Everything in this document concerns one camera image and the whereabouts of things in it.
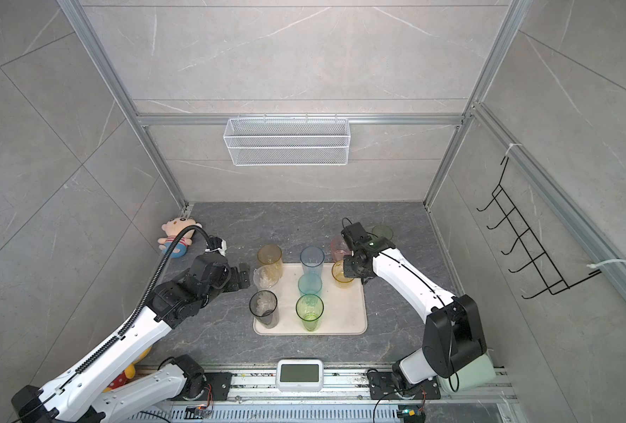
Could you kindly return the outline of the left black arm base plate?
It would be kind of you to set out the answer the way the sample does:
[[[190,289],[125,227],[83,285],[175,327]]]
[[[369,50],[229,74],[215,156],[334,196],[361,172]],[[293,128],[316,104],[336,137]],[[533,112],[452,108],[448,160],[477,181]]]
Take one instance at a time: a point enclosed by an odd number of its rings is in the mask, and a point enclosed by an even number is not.
[[[227,401],[232,377],[231,373],[193,375],[186,382],[181,396],[187,401]]]

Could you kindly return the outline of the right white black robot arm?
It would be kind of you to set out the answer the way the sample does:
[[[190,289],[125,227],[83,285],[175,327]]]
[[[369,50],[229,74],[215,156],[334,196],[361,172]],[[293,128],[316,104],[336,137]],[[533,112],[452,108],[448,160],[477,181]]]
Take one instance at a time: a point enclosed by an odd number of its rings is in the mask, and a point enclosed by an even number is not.
[[[369,234],[359,222],[344,226],[341,234],[351,250],[343,260],[344,275],[388,282],[424,323],[421,347],[392,366],[397,391],[404,393],[436,376],[461,382],[459,373],[487,352],[477,303],[432,282],[392,241]]]

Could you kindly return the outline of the dark grey smoked glass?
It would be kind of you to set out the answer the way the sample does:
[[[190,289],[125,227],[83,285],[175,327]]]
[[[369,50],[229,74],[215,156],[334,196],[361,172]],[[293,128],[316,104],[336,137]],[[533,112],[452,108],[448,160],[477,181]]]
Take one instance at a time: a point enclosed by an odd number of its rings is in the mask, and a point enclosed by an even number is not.
[[[267,329],[272,329],[279,323],[278,306],[277,295],[269,290],[260,290],[249,300],[251,315]]]

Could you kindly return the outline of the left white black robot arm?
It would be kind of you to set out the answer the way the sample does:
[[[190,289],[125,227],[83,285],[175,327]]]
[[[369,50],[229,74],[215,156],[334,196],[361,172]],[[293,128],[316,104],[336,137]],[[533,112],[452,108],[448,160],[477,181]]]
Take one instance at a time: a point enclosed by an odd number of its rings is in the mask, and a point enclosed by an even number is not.
[[[205,370],[187,354],[164,361],[152,375],[109,386],[218,295],[249,286],[247,264],[231,266],[219,252],[197,256],[189,269],[149,287],[131,316],[87,357],[42,387],[18,391],[12,398],[18,421],[116,422],[170,398],[200,398],[208,389]]]

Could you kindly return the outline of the blue glass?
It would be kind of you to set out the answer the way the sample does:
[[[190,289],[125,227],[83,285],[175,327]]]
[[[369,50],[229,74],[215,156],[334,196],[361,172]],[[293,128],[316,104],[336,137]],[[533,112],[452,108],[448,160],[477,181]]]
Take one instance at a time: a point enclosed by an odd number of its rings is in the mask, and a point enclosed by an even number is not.
[[[325,262],[324,251],[316,246],[308,246],[300,253],[300,263],[304,274],[314,274],[320,277]]]

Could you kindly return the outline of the tall amber yellow glass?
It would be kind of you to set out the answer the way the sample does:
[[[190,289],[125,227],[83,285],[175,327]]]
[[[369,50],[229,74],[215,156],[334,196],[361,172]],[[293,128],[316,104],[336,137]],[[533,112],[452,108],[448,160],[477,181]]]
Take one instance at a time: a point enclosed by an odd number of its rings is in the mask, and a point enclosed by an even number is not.
[[[279,281],[283,275],[282,250],[277,244],[267,244],[258,250],[258,261],[265,278]]]

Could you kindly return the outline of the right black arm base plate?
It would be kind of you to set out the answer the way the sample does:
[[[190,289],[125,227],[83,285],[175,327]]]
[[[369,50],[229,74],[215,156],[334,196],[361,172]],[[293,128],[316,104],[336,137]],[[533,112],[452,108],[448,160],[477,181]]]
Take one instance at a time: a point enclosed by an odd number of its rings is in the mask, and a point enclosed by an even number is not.
[[[372,400],[439,400],[441,391],[435,379],[426,379],[419,384],[397,382],[391,372],[381,372],[375,368],[367,370],[366,377]]]

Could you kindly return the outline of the teal glass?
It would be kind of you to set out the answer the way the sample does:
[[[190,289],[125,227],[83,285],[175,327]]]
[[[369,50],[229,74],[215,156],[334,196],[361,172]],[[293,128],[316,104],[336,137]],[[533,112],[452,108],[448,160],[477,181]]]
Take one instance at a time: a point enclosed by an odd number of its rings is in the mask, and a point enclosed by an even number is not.
[[[320,276],[314,273],[304,273],[297,283],[300,296],[313,294],[319,295],[323,289],[323,282]]]

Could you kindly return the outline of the pink glass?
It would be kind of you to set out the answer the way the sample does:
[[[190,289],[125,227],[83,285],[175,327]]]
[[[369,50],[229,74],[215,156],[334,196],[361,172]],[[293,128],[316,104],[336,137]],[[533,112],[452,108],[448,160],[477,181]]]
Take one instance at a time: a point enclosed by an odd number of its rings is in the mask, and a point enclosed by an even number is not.
[[[330,253],[332,261],[338,262],[345,258],[345,256],[351,255],[351,250],[346,244],[344,237],[341,234],[335,235],[330,241]]]

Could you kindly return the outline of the clear transparent glass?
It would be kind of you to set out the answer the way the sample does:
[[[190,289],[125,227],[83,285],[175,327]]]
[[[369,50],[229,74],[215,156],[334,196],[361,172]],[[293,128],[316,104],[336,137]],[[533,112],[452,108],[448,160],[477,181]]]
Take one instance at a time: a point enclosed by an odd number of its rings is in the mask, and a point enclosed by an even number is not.
[[[253,272],[253,280],[260,290],[275,287],[282,278],[282,270],[277,265],[264,265]]]

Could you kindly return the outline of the beige plastic tray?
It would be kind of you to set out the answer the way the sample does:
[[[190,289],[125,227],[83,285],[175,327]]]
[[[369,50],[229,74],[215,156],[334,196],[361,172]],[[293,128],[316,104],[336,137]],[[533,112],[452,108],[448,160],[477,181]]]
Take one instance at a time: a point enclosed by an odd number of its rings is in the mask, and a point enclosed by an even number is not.
[[[300,264],[285,264],[280,281],[270,290],[278,299],[279,322],[272,328],[265,327],[258,319],[253,329],[262,336],[354,336],[367,330],[367,310],[363,286],[360,280],[338,282],[332,273],[332,265],[325,264],[322,273],[323,315],[317,320],[316,329],[309,331],[296,313],[300,298],[298,280],[303,275]]]

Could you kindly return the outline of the short yellow glass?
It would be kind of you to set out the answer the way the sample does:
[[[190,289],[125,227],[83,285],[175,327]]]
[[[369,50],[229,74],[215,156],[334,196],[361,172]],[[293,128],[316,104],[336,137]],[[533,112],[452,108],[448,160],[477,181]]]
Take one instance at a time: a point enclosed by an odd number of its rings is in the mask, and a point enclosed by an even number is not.
[[[335,262],[335,264],[331,268],[332,278],[335,280],[335,284],[337,287],[342,289],[347,289],[351,287],[355,278],[348,277],[345,275],[344,271],[344,260],[339,260]]]

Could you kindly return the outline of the tall green glass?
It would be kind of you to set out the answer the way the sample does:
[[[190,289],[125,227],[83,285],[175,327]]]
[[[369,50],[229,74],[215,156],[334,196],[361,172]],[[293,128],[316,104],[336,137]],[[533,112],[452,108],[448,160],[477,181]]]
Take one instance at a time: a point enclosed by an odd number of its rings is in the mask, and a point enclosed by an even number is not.
[[[295,311],[307,331],[316,331],[324,312],[324,303],[316,294],[304,294],[298,299]]]

